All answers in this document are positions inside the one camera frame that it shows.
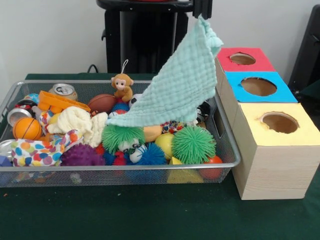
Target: green tablecloth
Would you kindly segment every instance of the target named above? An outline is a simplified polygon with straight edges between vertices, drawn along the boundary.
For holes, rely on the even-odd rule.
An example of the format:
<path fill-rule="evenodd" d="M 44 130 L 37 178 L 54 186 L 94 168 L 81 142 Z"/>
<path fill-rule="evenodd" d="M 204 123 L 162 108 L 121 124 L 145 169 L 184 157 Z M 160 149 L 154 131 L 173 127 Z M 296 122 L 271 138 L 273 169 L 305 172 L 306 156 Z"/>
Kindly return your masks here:
<path fill-rule="evenodd" d="M 30 74 L 26 79 L 110 75 Z M 242 201 L 231 173 L 221 184 L 0 188 L 0 193 L 0 240 L 320 238 L 319 171 L 306 197 L 294 200 Z"/>

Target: metal basket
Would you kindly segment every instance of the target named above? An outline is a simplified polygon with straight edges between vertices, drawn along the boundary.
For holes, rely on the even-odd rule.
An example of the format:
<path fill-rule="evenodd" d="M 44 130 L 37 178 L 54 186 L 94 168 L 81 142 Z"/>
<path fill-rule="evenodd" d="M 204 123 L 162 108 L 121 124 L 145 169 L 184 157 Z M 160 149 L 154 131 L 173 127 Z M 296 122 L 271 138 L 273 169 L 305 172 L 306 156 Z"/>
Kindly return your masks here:
<path fill-rule="evenodd" d="M 142 93 L 151 81 L 136 81 L 135 94 Z M 99 94 L 113 94 L 110 80 L 26 80 L 15 83 L 0 106 L 0 141 L 13 139 L 12 127 L 7 122 L 8 111 L 31 93 L 48 91 L 53 84 L 67 83 L 74 86 L 78 100 L 88 103 Z M 221 164 L 190 165 L 135 165 L 135 166 L 59 166 L 59 167 L 0 167 L 1 187 L 50 187 L 136 185 L 167 183 L 221 183 L 241 156 L 226 114 L 216 95 L 208 101 L 211 105 L 206 128 L 216 140 L 216 154 Z M 210 179 L 199 181 L 199 171 L 209 170 Z"/>

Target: white wall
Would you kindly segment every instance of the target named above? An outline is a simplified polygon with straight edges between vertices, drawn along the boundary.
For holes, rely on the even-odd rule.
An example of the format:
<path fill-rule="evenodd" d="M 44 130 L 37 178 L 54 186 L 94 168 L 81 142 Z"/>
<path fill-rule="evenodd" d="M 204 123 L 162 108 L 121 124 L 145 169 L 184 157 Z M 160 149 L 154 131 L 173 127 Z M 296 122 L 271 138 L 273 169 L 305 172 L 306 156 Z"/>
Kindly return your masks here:
<path fill-rule="evenodd" d="M 226 47 L 259 47 L 288 81 L 318 0 L 213 0 Z M 95 0 L 0 0 L 0 100 L 28 73 L 106 71 L 104 10 Z"/>

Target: green spiky ball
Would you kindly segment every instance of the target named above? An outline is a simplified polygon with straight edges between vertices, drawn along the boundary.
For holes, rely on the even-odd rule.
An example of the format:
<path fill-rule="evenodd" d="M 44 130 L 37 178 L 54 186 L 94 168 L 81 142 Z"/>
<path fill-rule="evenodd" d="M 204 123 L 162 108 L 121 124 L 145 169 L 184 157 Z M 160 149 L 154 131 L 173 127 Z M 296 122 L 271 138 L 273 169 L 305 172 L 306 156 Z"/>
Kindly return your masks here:
<path fill-rule="evenodd" d="M 175 134 L 172 153 L 183 164 L 203 164 L 216 155 L 216 141 L 206 129 L 187 126 Z"/>
<path fill-rule="evenodd" d="M 106 125 L 102 132 L 102 145 L 112 155 L 116 153 L 120 143 L 131 142 L 133 139 L 138 139 L 140 144 L 145 144 L 143 128 Z"/>

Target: stuffed monkey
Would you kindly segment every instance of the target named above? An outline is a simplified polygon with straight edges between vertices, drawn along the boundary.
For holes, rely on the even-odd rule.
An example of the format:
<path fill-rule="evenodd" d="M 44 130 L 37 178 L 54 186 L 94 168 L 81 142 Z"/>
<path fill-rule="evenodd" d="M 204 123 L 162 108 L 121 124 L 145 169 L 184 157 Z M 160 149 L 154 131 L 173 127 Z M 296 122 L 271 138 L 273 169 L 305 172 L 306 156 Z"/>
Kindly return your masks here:
<path fill-rule="evenodd" d="M 129 102 L 133 96 L 133 92 L 130 86 L 134 84 L 134 81 L 124 73 L 117 74 L 111 78 L 112 87 L 116 89 L 114 96 L 121 98 L 125 103 Z"/>

